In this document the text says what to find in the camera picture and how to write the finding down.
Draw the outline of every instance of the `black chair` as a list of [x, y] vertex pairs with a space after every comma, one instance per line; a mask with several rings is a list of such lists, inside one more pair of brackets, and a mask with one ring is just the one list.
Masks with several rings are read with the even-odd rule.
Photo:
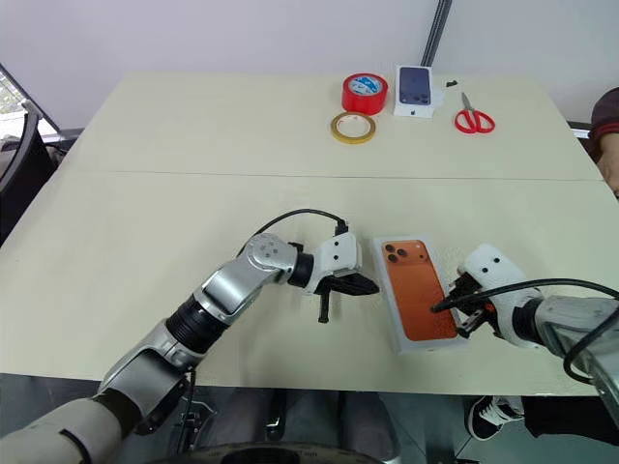
[[34, 107], [24, 107], [28, 112], [19, 146], [0, 178], [0, 246], [56, 169], [39, 134], [41, 115]]

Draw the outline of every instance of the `window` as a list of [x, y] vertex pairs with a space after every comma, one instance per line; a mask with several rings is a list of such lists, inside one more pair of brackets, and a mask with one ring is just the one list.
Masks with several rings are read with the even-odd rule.
[[[21, 107], [23, 100], [25, 100], [24, 96], [0, 70], [0, 139], [7, 135], [21, 137], [25, 114]], [[56, 129], [48, 121], [42, 119], [39, 122], [39, 133], [53, 135], [56, 134]]]

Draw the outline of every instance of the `yellow tape roll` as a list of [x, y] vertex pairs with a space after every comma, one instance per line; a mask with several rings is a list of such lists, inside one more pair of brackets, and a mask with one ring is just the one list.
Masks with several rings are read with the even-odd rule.
[[[369, 124], [369, 129], [366, 133], [358, 137], [351, 137], [339, 131], [338, 125], [342, 121], [349, 119], [349, 118], [357, 118], [357, 117], [363, 118]], [[335, 118], [333, 118], [333, 121], [331, 121], [331, 133], [333, 134], [333, 137], [335, 137], [340, 142], [364, 143], [370, 140], [372, 137], [374, 137], [374, 134], [376, 133], [376, 123], [374, 123], [373, 119], [371, 119], [369, 116], [363, 113], [357, 113], [355, 111], [346, 111], [345, 113], [341, 113]]]

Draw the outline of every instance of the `red tape roll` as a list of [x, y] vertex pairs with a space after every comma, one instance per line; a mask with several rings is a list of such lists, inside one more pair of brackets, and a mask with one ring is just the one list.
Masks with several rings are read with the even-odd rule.
[[360, 72], [344, 80], [341, 105], [346, 111], [376, 114], [385, 106], [387, 81], [381, 76]]

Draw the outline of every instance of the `white wall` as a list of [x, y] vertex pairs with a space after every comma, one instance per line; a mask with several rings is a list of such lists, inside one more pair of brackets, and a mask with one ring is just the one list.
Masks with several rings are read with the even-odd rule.
[[[127, 71], [391, 71], [421, 61], [437, 0], [1, 0], [0, 62], [61, 129]], [[519, 73], [568, 119], [619, 85], [618, 0], [455, 0], [437, 72]], [[173, 97], [173, 89], [162, 89]]]
[[1, 0], [0, 62], [74, 129], [127, 71], [380, 73], [419, 63], [434, 9], [435, 0]]
[[567, 119], [588, 123], [619, 86], [619, 1], [455, 0], [434, 70], [534, 77]]

